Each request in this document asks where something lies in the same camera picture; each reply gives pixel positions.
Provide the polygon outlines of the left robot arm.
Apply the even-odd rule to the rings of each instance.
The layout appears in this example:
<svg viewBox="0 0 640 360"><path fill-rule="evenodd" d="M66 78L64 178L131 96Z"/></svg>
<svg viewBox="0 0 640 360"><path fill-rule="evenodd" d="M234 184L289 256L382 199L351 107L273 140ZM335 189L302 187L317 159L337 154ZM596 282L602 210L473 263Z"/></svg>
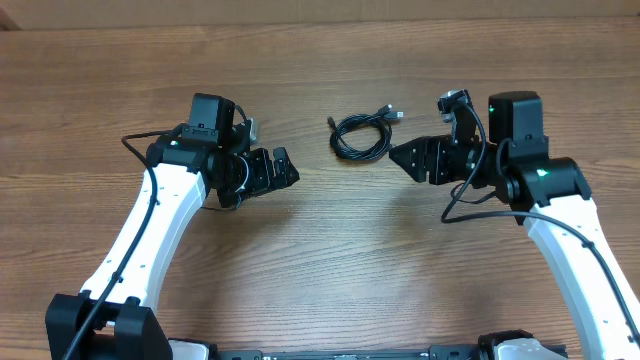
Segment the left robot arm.
<svg viewBox="0 0 640 360"><path fill-rule="evenodd" d="M45 314L54 359L217 359L216 345L168 337L156 316L168 268L193 216L210 194L235 210L293 185L299 173L283 147L256 147L242 108L197 93L186 122L154 131L135 204L113 246L76 295L57 294Z"/></svg>

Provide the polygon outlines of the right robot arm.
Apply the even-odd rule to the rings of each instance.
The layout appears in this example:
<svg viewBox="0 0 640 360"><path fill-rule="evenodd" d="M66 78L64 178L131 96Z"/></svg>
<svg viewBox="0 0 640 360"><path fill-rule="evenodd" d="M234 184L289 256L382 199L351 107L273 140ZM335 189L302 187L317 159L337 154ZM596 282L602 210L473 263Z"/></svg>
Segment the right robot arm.
<svg viewBox="0 0 640 360"><path fill-rule="evenodd" d="M639 356L639 300L604 236L592 190L577 163L553 158L544 133L543 104L534 91L488 99L484 126L465 90L438 100L448 135L393 147L389 157L418 183L459 182L493 187L508 205L504 216L523 226L545 258L587 359Z"/></svg>

